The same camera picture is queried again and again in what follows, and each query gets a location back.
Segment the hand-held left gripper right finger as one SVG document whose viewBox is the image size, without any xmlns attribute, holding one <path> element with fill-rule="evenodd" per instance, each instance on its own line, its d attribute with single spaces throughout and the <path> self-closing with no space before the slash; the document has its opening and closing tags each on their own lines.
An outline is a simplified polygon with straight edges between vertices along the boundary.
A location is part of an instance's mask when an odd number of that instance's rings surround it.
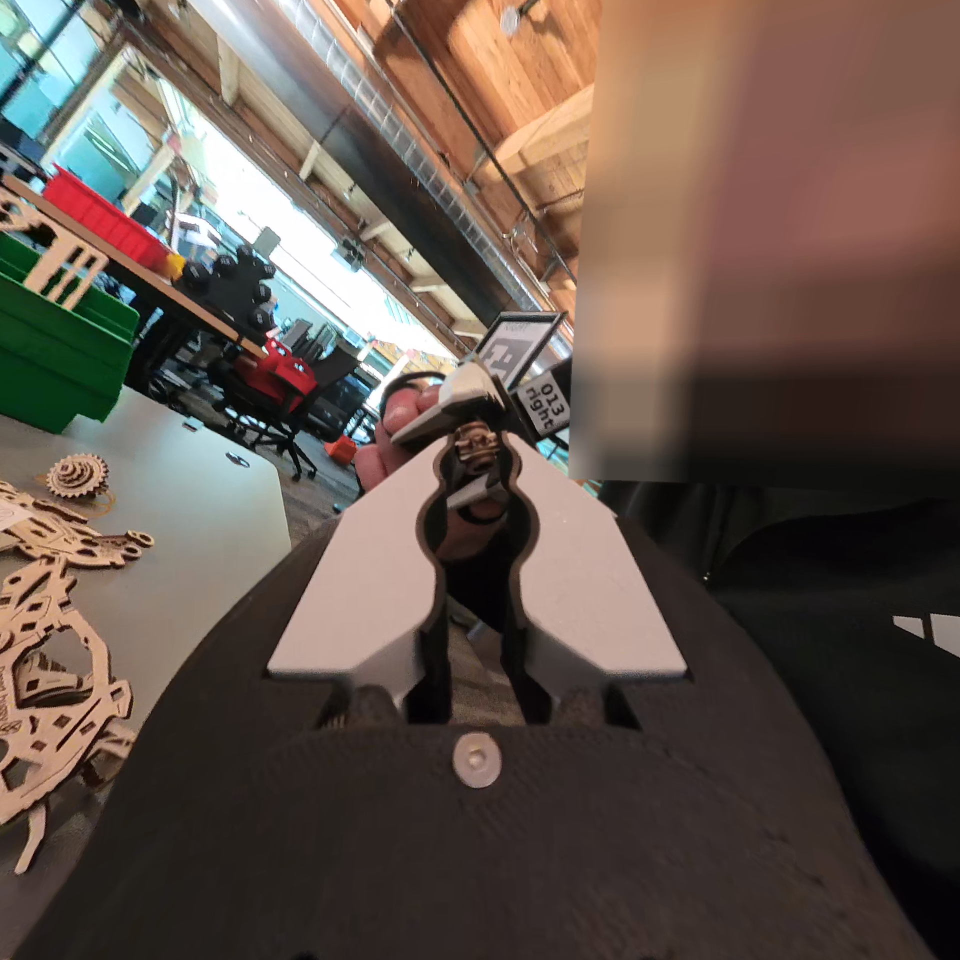
<svg viewBox="0 0 960 960">
<path fill-rule="evenodd" d="M 503 434 L 509 494 L 507 672 L 534 702 L 673 682 L 687 662 L 615 515 L 518 434 Z"/>
</svg>

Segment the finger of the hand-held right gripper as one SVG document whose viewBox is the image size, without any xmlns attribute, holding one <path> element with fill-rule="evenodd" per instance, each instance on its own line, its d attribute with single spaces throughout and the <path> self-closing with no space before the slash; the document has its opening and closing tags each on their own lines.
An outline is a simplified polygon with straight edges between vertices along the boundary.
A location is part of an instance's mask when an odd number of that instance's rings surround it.
<svg viewBox="0 0 960 960">
<path fill-rule="evenodd" d="M 496 416 L 492 403 L 452 403 L 432 406 L 407 426 L 391 435 L 391 444 L 400 450 L 424 450 L 437 440 L 449 438 L 473 422 L 487 424 Z"/>
<path fill-rule="evenodd" d="M 486 403 L 505 409 L 508 401 L 500 379 L 483 365 L 458 366 L 443 379 L 437 394 L 439 409 L 464 403 Z"/>
</svg>

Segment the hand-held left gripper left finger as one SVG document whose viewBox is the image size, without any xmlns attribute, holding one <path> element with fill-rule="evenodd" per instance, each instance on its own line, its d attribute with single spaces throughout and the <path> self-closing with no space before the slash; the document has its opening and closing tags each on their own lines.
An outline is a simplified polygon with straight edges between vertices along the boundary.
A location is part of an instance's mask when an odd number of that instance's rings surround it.
<svg viewBox="0 0 960 960">
<path fill-rule="evenodd" d="M 399 706 L 426 677 L 422 636 L 445 620 L 428 510 L 447 519 L 438 438 L 340 517 L 267 662 L 272 679 L 379 687 Z"/>
</svg>

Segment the wooden buggy model chassis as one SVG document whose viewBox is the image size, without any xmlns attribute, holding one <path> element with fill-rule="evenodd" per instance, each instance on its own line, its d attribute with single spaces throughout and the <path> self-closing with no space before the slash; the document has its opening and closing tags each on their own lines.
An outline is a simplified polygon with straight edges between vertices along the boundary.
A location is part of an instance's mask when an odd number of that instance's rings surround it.
<svg viewBox="0 0 960 960">
<path fill-rule="evenodd" d="M 72 603 L 76 584 L 65 560 L 41 558 L 2 586 L 1 821 L 26 827 L 19 877 L 42 848 L 56 792 L 76 779 L 103 788 L 137 738 L 126 725 L 131 685 L 114 677 L 107 643 Z"/>
</svg>

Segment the office chair with red bag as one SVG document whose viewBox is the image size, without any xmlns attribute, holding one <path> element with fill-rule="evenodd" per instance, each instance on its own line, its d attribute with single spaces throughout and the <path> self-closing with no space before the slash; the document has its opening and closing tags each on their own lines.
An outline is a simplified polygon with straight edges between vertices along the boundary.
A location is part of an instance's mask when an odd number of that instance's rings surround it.
<svg viewBox="0 0 960 960">
<path fill-rule="evenodd" d="M 351 375 L 361 364 L 358 351 L 335 345 L 313 361 L 294 355 L 277 339 L 258 360 L 222 357 L 206 369 L 211 385 L 222 392 L 213 409 L 227 418 L 227 434 L 247 450 L 269 447 L 288 454 L 294 482 L 314 479 L 317 466 L 297 443 L 299 433 L 321 394 Z"/>
</svg>

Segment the group of black caps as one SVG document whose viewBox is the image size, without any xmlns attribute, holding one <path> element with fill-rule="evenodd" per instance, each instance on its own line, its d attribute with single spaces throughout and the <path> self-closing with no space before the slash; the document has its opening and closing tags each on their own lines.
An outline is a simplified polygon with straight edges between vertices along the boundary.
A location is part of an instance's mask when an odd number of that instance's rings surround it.
<svg viewBox="0 0 960 960">
<path fill-rule="evenodd" d="M 267 282 L 276 273 L 272 262 L 242 244 L 233 254 L 217 256 L 211 265 L 186 262 L 174 288 L 238 333 L 262 343 L 275 328 L 273 291 Z"/>
</svg>

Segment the person's black clothing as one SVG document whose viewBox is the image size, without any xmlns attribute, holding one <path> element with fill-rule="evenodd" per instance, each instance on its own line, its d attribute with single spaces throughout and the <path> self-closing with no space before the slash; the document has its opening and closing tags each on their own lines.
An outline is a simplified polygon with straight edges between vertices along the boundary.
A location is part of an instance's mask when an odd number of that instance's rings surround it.
<svg viewBox="0 0 960 960">
<path fill-rule="evenodd" d="M 750 636 L 936 958 L 958 958 L 958 498 L 604 481 Z"/>
</svg>

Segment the flat wooden side panel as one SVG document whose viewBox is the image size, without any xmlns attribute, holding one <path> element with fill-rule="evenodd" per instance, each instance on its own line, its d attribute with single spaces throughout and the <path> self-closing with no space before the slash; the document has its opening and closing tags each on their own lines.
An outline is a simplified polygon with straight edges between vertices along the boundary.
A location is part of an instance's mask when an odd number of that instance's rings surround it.
<svg viewBox="0 0 960 960">
<path fill-rule="evenodd" d="M 1 483 L 1 553 L 30 561 L 58 560 L 80 570 L 123 569 L 156 545 L 147 533 L 100 534 L 66 506 Z"/>
</svg>

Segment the stacked wooden gear wheel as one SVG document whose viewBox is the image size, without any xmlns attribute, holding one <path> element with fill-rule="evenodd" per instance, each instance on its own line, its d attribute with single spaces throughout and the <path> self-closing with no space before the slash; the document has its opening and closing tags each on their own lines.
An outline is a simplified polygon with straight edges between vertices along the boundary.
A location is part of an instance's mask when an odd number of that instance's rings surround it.
<svg viewBox="0 0 960 960">
<path fill-rule="evenodd" d="M 71 454 L 55 462 L 44 482 L 55 497 L 64 499 L 93 498 L 109 486 L 110 467 L 99 455 Z"/>
</svg>

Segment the green plastic bin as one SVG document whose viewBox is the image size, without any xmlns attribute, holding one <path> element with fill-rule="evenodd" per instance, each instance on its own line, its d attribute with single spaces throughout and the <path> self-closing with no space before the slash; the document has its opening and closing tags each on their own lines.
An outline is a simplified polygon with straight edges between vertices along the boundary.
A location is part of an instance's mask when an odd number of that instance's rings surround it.
<svg viewBox="0 0 960 960">
<path fill-rule="evenodd" d="M 90 288 L 73 311 L 23 284 L 38 251 L 1 239 L 1 413 L 52 434 L 77 416 L 103 422 L 134 352 L 137 312 Z"/>
</svg>

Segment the red plastic bin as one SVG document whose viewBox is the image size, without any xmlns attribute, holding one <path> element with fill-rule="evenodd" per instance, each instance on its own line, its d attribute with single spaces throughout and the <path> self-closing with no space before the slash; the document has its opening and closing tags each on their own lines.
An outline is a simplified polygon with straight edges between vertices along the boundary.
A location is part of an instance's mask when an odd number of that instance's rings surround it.
<svg viewBox="0 0 960 960">
<path fill-rule="evenodd" d="M 171 251 L 146 227 L 87 186 L 76 174 L 54 165 L 43 197 L 90 233 L 140 266 L 167 275 Z"/>
</svg>

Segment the silver ventilation duct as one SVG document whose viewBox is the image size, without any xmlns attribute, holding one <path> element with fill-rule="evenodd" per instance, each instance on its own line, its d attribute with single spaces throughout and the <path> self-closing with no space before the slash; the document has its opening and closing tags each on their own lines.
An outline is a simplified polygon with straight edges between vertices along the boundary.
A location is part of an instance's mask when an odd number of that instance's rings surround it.
<svg viewBox="0 0 960 960">
<path fill-rule="evenodd" d="M 437 273 L 482 319 L 498 308 L 558 309 L 549 292 L 510 253 L 507 242 L 482 215 L 436 150 L 416 130 L 397 94 L 360 64 L 333 25 L 309 2 L 298 2 L 297 30 L 324 75 L 345 99 L 340 138 L 349 173 L 364 169 L 367 194 Z"/>
</svg>

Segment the pale wooden frame cutout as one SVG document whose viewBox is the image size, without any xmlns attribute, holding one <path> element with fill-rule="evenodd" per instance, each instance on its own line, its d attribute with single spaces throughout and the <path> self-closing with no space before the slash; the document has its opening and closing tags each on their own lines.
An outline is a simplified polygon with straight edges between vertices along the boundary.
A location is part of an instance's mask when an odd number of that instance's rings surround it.
<svg viewBox="0 0 960 960">
<path fill-rule="evenodd" d="M 63 227 L 51 227 L 53 240 L 25 277 L 26 289 L 53 306 L 74 312 L 109 258 Z"/>
</svg>

